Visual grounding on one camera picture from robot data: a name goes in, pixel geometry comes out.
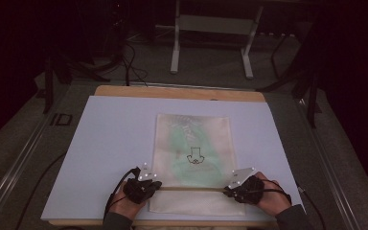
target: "forearm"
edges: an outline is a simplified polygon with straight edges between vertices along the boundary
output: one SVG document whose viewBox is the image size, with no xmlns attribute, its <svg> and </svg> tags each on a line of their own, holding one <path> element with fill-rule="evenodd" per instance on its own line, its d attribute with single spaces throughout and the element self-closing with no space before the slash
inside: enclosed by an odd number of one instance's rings
<svg viewBox="0 0 368 230">
<path fill-rule="evenodd" d="M 275 218 L 280 230 L 313 230 L 301 205 L 289 207 Z"/>
<path fill-rule="evenodd" d="M 103 230 L 130 230 L 133 221 L 117 213 L 107 213 L 103 221 Z"/>
</svg>

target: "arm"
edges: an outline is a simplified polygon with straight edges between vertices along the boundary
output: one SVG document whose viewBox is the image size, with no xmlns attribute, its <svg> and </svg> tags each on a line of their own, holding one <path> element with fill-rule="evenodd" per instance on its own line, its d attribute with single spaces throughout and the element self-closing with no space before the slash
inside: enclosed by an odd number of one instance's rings
<svg viewBox="0 0 368 230">
<path fill-rule="evenodd" d="M 267 181 L 267 178 L 261 172 L 257 172 L 256 176 L 264 182 L 265 189 L 280 189 L 277 186 L 279 184 L 277 181 L 272 180 L 274 183 Z M 257 206 L 277 219 L 280 230 L 313 229 L 303 207 L 301 205 L 291 206 L 285 195 L 271 192 L 264 193 Z"/>
<path fill-rule="evenodd" d="M 124 193 L 125 184 L 125 182 L 122 183 L 118 193 L 112 199 L 112 202 L 119 201 L 109 208 L 103 221 L 103 230 L 130 230 L 136 215 L 146 205 L 146 202 L 136 204 L 130 201 Z"/>
</svg>

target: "hand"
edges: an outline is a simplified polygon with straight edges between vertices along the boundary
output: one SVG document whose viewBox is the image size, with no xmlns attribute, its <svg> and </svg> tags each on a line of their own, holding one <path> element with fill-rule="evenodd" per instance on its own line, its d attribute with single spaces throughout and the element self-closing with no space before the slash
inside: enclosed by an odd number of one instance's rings
<svg viewBox="0 0 368 230">
<path fill-rule="evenodd" d="M 265 181 L 267 180 L 267 178 L 261 172 L 257 172 L 255 175 L 256 177 L 264 181 L 265 189 L 277 189 L 277 190 L 280 189 L 280 187 L 278 186 L 279 183 L 277 181 L 272 180 L 272 182 L 274 183 Z M 284 210 L 286 210 L 287 208 L 291 207 L 291 204 L 289 203 L 286 196 L 283 194 L 274 192 L 264 192 L 263 197 L 257 204 L 257 206 L 261 208 L 263 211 L 265 211 L 267 214 L 275 217 Z"/>
<path fill-rule="evenodd" d="M 124 186 L 126 182 L 122 182 L 121 188 L 119 188 L 118 193 L 113 197 L 112 203 L 114 203 L 110 208 L 109 212 L 117 213 L 123 215 L 131 220 L 134 220 L 139 211 L 146 205 L 146 201 L 140 204 L 130 201 L 124 193 Z"/>
</svg>

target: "white desk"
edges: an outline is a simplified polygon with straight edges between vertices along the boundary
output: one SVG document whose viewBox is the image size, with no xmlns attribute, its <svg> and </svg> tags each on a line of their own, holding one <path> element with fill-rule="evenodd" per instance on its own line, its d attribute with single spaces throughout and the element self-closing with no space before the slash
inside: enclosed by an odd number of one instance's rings
<svg viewBox="0 0 368 230">
<path fill-rule="evenodd" d="M 243 61 L 244 73 L 248 79 L 253 78 L 250 65 L 249 51 L 258 28 L 263 7 L 259 7 L 254 20 L 221 18 L 208 16 L 195 16 L 180 14 L 180 0 L 175 1 L 175 24 L 174 24 L 174 47 L 172 50 L 172 74 L 178 73 L 178 62 L 180 57 L 179 35 L 181 30 L 227 33 L 234 35 L 248 35 L 246 45 L 241 48 L 241 59 Z"/>
<path fill-rule="evenodd" d="M 106 201 L 121 177 L 131 168 L 152 162 L 159 113 L 229 117 L 238 167 L 255 167 L 268 178 L 282 181 L 293 203 L 302 204 L 262 94 L 103 86 L 96 95 L 101 96 L 91 97 L 82 114 L 42 219 L 54 225 L 101 224 Z M 209 101 L 212 99 L 232 102 Z M 274 224 L 273 218 L 250 205 L 246 206 L 246 216 L 236 217 L 155 214 L 145 207 L 134 221 L 134 225 L 146 226 Z"/>
</svg>

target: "white desk leg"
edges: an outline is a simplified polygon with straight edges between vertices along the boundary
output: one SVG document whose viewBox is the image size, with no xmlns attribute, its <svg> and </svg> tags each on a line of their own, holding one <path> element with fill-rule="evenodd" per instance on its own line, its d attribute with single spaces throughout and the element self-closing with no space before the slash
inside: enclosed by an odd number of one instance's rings
<svg viewBox="0 0 368 230">
<path fill-rule="evenodd" d="M 241 48 L 241 59 L 243 60 L 244 73 L 247 79 L 253 79 L 252 67 L 250 66 L 249 51 L 252 46 L 253 38 L 255 38 L 256 30 L 258 29 L 259 20 L 262 16 L 263 7 L 259 7 L 255 20 L 250 28 L 250 34 L 247 39 L 247 44 L 244 48 Z"/>
<path fill-rule="evenodd" d="M 174 26 L 174 48 L 172 49 L 172 74 L 178 73 L 178 61 L 180 58 L 180 0 L 175 1 L 175 26 Z"/>
</svg>

